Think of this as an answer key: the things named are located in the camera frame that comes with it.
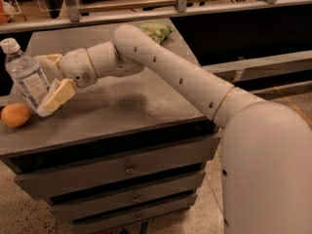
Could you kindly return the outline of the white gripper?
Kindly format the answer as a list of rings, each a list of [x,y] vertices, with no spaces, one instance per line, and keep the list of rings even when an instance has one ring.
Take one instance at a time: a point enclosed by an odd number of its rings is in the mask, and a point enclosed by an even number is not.
[[[86,49],[80,48],[64,56],[61,54],[41,55],[36,56],[35,59],[48,81],[53,82],[42,101],[43,108],[49,113],[55,112],[68,102],[76,94],[77,86],[86,88],[98,80]]]

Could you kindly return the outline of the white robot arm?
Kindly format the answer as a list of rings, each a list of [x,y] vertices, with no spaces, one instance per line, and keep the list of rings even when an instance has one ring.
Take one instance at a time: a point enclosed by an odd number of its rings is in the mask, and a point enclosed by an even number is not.
[[[38,61],[57,77],[42,116],[86,87],[84,74],[95,83],[150,68],[223,129],[224,233],[312,234],[312,129],[295,110],[232,85],[128,24],[107,43]]]

